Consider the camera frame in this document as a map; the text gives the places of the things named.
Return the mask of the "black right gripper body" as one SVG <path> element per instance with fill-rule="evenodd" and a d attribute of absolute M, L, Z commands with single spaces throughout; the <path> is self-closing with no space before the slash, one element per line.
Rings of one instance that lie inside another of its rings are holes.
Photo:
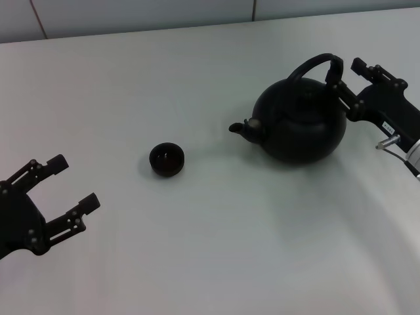
<path fill-rule="evenodd" d="M 358 121 L 376 125 L 387 136 L 400 135 L 398 147 L 405 153 L 419 140 L 419 110 L 408 102 L 403 88 L 378 84 L 366 87 L 358 95 L 362 109 Z"/>

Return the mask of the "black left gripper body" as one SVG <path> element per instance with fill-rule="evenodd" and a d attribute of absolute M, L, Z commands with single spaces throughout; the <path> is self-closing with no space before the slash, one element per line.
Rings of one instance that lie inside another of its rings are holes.
<path fill-rule="evenodd" d="M 34 255 L 49 250 L 46 221 L 30 197 L 14 185 L 1 182 L 1 258 L 26 249 Z"/>

